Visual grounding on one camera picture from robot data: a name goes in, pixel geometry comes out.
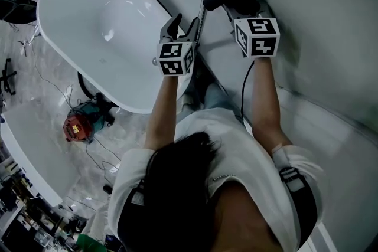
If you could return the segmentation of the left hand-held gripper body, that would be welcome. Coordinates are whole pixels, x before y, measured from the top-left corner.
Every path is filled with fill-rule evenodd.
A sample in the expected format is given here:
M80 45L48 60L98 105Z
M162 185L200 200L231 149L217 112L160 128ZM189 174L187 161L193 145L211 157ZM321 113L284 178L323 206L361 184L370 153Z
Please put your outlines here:
M156 61L163 76L185 76L194 62L194 43L163 37L157 45Z

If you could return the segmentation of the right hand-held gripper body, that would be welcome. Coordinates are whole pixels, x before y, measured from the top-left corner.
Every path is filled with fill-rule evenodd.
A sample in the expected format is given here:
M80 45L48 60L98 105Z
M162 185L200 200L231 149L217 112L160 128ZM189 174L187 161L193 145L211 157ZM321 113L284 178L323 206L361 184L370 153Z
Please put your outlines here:
M267 58L276 56L280 31L276 18L259 18L240 15L230 22L232 35L246 58Z

